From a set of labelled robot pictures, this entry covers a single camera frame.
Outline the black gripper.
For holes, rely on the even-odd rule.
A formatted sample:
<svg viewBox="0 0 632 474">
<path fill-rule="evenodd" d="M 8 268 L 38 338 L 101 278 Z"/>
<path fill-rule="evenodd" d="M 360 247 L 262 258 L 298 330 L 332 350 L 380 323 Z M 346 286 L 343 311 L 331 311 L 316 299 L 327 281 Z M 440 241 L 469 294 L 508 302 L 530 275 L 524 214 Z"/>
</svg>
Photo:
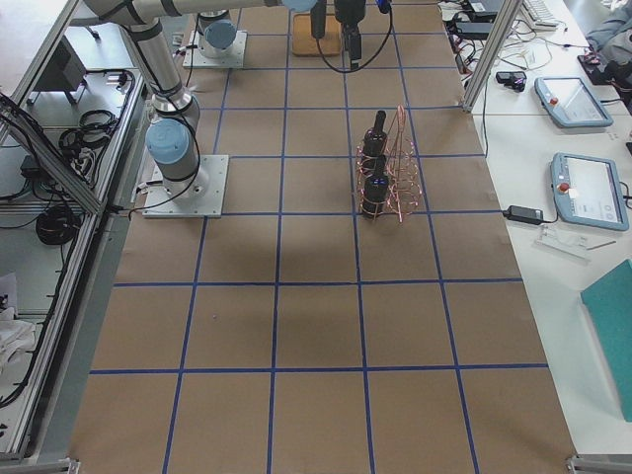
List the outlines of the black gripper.
<svg viewBox="0 0 632 474">
<path fill-rule="evenodd" d="M 365 17 L 364 0 L 335 0 L 335 18 L 342 26 L 344 51 L 348 54 L 350 67 L 359 67 L 362 56 L 359 23 Z"/>
</svg>

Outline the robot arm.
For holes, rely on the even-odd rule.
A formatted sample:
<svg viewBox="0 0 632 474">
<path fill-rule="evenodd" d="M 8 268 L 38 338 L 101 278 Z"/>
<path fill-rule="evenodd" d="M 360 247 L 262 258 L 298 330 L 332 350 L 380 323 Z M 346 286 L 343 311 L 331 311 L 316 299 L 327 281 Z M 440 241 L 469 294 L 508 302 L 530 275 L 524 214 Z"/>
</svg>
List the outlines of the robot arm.
<svg viewBox="0 0 632 474">
<path fill-rule="evenodd" d="M 132 58 L 139 61 L 143 79 L 153 92 L 152 107 L 161 118 L 199 111 L 193 95 L 182 83 L 160 19 L 231 9 L 283 6 L 297 13 L 310 13 L 312 35 L 318 38 L 326 26 L 325 1 L 88 1 L 86 6 L 106 23 L 125 33 Z"/>
<path fill-rule="evenodd" d="M 208 58 L 219 57 L 230 48 L 237 29 L 228 10 L 214 10 L 197 15 L 198 49 Z"/>
</svg>

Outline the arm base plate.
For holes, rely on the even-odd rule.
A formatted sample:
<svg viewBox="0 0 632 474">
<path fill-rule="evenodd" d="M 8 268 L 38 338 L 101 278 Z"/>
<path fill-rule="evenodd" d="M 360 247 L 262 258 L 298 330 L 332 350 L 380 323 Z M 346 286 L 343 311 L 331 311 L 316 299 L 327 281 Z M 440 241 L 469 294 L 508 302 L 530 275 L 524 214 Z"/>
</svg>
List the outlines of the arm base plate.
<svg viewBox="0 0 632 474">
<path fill-rule="evenodd" d="M 187 47 L 183 66 L 189 69 L 241 69 L 244 67 L 246 41 L 247 32 L 238 31 L 232 44 L 221 49 L 211 46 L 204 37 L 193 31 L 190 43 L 194 47 Z"/>
<path fill-rule="evenodd" d="M 222 215 L 229 168 L 228 155 L 202 155 L 197 174 L 179 183 L 165 181 L 158 166 L 148 189 L 142 215 L 149 218 L 194 218 Z"/>
</svg>

